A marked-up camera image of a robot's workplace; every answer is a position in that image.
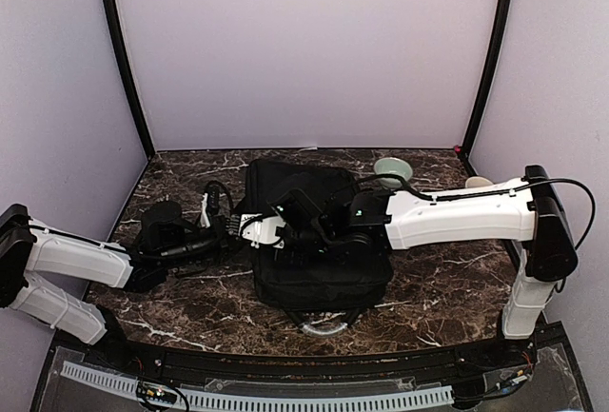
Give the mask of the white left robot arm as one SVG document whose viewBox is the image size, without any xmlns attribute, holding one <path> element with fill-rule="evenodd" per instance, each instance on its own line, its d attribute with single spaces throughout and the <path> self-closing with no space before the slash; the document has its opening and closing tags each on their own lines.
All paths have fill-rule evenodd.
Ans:
<svg viewBox="0 0 609 412">
<path fill-rule="evenodd" d="M 134 350 L 113 313 L 88 304 L 44 278 L 54 273 L 142 293 L 162 284 L 171 269 L 209 265 L 238 245 L 217 209 L 199 221 L 184 218 L 172 201 L 141 216 L 133 245 L 105 243 L 62 232 L 13 204 L 1 215 L 1 305 L 24 312 L 93 348 L 114 370 L 134 362 Z"/>
</svg>

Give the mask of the black student bag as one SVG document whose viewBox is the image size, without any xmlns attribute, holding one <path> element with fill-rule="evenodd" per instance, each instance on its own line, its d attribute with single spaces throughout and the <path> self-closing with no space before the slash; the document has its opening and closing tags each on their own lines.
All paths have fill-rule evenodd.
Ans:
<svg viewBox="0 0 609 412">
<path fill-rule="evenodd" d="M 394 193 L 364 188 L 341 167 L 314 167 L 256 159 L 246 171 L 245 197 L 235 217 L 279 216 L 294 229 L 315 227 L 323 234 L 357 231 L 371 237 L 371 256 L 362 263 L 280 267 L 280 249 L 251 248 L 258 299 L 282 310 L 304 333 L 332 337 L 378 304 L 393 277 L 386 227 Z"/>
</svg>

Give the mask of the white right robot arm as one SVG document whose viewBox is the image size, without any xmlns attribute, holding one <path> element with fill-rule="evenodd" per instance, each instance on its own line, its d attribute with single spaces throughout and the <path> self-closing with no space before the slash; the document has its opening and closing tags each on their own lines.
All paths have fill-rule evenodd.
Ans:
<svg viewBox="0 0 609 412">
<path fill-rule="evenodd" d="M 395 189 L 362 189 L 344 203 L 335 190 L 322 200 L 290 189 L 273 204 L 285 225 L 286 249 L 318 257 L 355 260 L 420 245 L 498 239 L 522 244 L 524 256 L 501 312 L 497 337 L 463 361 L 505 368 L 527 359 L 537 320 L 557 286 L 575 271 L 574 242 L 558 179 L 541 166 L 521 178 L 479 188 L 420 192 L 406 181 Z"/>
</svg>

